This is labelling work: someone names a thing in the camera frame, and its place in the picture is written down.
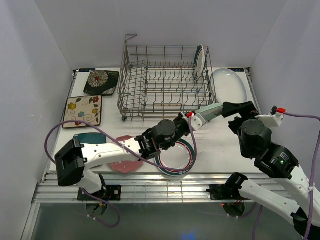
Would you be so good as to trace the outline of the green floral plate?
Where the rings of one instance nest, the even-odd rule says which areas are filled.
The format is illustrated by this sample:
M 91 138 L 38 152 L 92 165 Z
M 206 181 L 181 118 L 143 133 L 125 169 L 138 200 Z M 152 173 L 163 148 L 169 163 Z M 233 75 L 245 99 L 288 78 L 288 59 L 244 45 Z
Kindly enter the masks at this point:
M 200 118 L 203 123 L 207 123 L 221 116 L 222 110 L 223 110 L 223 104 L 215 103 L 197 110 L 195 112 L 195 116 Z

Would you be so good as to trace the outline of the green red rimmed white plate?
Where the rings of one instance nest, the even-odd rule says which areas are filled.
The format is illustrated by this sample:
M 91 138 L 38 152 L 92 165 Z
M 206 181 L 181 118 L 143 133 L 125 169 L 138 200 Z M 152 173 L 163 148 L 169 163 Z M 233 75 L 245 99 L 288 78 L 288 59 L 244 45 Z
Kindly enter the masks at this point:
M 204 47 L 203 45 L 199 45 L 197 47 L 195 56 L 194 56 L 194 66 L 193 66 L 193 78 L 195 81 L 197 81 L 202 75 L 203 75 L 203 70 L 205 67 L 205 53 L 204 53 Z

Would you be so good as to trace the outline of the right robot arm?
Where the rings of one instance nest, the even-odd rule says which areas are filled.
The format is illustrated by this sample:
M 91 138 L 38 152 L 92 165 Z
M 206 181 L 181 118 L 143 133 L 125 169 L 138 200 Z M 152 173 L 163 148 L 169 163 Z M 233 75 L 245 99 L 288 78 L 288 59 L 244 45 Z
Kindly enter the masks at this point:
M 238 136 L 244 158 L 254 160 L 254 166 L 281 185 L 292 200 L 254 183 L 247 176 L 234 172 L 221 186 L 223 198 L 253 200 L 277 213 L 293 225 L 305 240 L 320 238 L 320 192 L 314 184 L 315 173 L 307 176 L 298 159 L 286 147 L 272 142 L 272 128 L 281 125 L 289 113 L 273 107 L 270 115 L 260 115 L 254 104 L 224 102 L 221 115 L 229 121 L 229 128 Z

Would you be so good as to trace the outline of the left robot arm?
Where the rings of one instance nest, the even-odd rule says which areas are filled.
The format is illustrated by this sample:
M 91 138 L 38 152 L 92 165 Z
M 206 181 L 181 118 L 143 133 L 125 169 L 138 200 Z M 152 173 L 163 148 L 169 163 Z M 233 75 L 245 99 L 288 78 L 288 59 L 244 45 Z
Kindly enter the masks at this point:
M 100 200 L 106 195 L 105 182 L 92 172 L 92 168 L 116 162 L 149 161 L 174 147 L 180 138 L 188 134 L 189 123 L 185 117 L 178 116 L 175 120 L 162 120 L 142 135 L 128 140 L 112 138 L 109 143 L 89 144 L 71 139 L 54 156 L 58 185 L 77 185 L 95 200 Z

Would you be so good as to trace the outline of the pink dotted scalloped plate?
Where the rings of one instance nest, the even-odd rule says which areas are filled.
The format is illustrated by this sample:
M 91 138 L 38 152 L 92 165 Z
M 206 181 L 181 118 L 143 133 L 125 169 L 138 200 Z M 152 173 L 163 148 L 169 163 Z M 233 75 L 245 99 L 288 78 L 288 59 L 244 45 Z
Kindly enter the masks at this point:
M 143 161 L 119 161 L 109 163 L 108 166 L 116 172 L 120 173 L 130 173 L 139 169 L 144 164 Z

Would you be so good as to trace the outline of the white oval plate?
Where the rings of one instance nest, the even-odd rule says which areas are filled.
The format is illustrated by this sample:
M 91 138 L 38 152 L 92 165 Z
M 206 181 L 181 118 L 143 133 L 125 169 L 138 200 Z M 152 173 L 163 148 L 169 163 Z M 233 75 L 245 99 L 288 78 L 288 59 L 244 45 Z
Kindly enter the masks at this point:
M 234 104 L 247 101 L 247 92 L 241 78 L 231 69 L 219 68 L 213 72 L 216 99 L 219 103 Z

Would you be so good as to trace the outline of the dark teal plate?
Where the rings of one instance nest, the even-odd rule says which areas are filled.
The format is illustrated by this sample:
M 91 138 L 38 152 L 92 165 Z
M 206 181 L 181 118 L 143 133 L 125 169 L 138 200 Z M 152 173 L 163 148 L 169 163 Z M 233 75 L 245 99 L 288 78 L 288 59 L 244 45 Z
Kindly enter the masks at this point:
M 79 133 L 73 136 L 74 140 L 79 140 L 81 144 L 106 144 L 107 138 L 100 132 Z

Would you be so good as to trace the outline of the cream floral square plate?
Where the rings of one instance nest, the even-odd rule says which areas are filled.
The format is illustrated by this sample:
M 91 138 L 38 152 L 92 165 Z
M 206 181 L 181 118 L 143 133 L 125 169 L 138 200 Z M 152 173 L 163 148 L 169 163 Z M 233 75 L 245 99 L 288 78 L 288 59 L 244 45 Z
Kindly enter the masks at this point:
M 64 129 L 74 129 L 86 127 L 85 124 L 78 122 L 84 121 L 94 126 L 101 124 L 102 118 L 101 95 L 85 95 L 68 98 L 65 105 L 63 121 L 70 121 L 62 125 Z

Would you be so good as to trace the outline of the black floral square plate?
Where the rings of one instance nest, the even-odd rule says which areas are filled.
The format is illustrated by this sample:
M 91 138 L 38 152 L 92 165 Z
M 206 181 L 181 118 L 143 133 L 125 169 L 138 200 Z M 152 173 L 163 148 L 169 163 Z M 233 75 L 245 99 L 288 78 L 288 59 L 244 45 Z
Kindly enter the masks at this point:
M 83 92 L 88 95 L 112 96 L 117 88 L 118 71 L 91 70 Z

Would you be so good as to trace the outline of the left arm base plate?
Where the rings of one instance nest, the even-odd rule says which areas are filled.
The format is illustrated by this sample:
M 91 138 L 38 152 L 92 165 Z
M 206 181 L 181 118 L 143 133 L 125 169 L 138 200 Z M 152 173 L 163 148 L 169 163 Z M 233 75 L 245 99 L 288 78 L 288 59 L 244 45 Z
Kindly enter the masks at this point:
M 120 201 L 122 194 L 121 185 L 107 185 L 102 190 L 91 193 L 96 198 L 107 200 L 107 201 Z M 77 195 L 78 201 L 94 201 L 95 199 L 87 195 L 83 190 L 79 189 Z

